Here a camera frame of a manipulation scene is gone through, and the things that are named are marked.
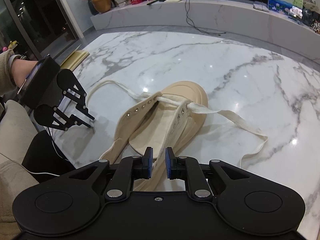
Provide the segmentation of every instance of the gold vase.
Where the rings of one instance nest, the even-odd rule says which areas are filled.
[[[91,0],[91,2],[100,13],[105,13],[111,8],[111,0]]]

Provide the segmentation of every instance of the white wall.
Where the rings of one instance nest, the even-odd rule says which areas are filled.
[[[71,12],[76,19],[82,32],[93,26],[90,17],[92,16],[86,0],[66,0]]]

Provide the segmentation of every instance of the blue gripper pad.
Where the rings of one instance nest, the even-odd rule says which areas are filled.
[[[149,178],[151,178],[152,164],[153,164],[153,148],[151,148],[149,159],[148,159],[148,176],[149,176]]]
[[[170,164],[170,158],[169,158],[169,152],[168,149],[165,149],[165,166],[167,168],[167,177],[168,179],[171,178],[171,164]]]

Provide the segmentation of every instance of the glass door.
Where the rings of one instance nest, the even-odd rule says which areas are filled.
[[[4,0],[0,0],[0,53],[4,47],[8,47],[11,41],[17,41],[18,45],[13,48],[16,54],[21,54],[26,59],[37,60],[33,49],[35,47],[28,43],[16,26]]]
[[[69,27],[56,0],[8,0],[13,19],[33,43],[37,57],[56,58],[78,37]]]

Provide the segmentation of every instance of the shoe tongue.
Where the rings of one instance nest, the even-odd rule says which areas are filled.
[[[173,101],[182,102],[186,98],[178,95],[163,94],[162,97]],[[140,127],[130,136],[129,144],[141,155],[147,147],[153,148],[153,157],[158,157],[160,148],[164,143],[165,134],[169,124],[174,117],[177,107],[167,103],[159,102],[151,109]]]

